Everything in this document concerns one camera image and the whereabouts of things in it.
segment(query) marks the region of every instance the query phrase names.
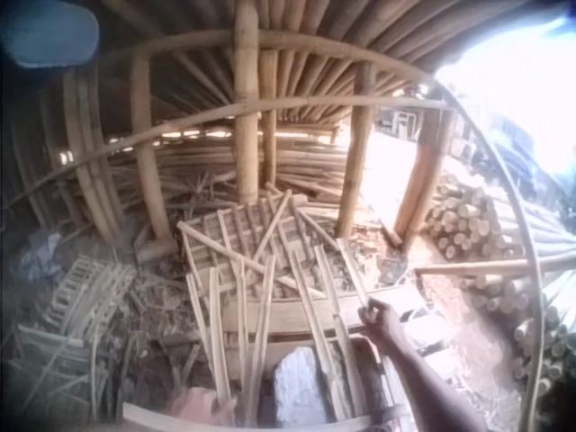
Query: dark skin hand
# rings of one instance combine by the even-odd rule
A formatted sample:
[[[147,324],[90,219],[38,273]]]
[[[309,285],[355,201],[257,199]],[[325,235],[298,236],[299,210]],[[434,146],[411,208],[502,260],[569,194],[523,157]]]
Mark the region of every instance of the dark skin hand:
[[[367,336],[388,356],[409,396],[418,430],[485,432],[480,417],[428,364],[404,336],[400,317],[391,305],[370,299],[358,310]]]

